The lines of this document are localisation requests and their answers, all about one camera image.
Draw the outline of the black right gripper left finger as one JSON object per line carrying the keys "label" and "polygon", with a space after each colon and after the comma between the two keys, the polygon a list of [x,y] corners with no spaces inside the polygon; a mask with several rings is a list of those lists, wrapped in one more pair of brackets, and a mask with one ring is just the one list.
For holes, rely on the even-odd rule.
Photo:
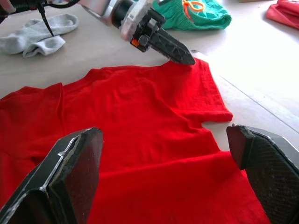
{"label": "black right gripper left finger", "polygon": [[0,211],[2,224],[85,224],[99,183],[103,132],[60,138]]}

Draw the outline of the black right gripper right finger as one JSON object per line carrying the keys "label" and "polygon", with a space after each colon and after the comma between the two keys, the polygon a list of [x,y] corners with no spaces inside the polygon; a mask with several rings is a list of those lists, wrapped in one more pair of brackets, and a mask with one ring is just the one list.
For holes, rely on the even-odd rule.
{"label": "black right gripper right finger", "polygon": [[255,127],[226,128],[229,150],[273,224],[299,222],[299,151],[285,137]]}

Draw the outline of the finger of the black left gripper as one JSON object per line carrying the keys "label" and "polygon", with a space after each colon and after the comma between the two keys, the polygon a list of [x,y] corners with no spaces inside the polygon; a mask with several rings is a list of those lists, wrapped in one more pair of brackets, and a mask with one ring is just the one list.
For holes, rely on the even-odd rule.
{"label": "finger of the black left gripper", "polygon": [[195,64],[190,50],[164,29],[155,33],[155,50],[175,63]]}
{"label": "finger of the black left gripper", "polygon": [[190,64],[190,51],[184,44],[172,42],[149,42],[150,46],[175,63]]}

